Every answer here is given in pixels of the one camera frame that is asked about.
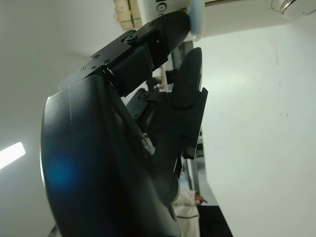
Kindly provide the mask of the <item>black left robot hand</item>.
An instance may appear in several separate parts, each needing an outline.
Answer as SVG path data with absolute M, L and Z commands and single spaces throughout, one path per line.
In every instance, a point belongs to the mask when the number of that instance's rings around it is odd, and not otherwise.
M 171 92 L 139 86 L 190 29 L 180 10 L 130 30 L 48 97 L 40 167 L 62 236 L 180 236 L 172 202 L 183 160 L 195 157 L 208 94 L 201 49 L 188 52 Z

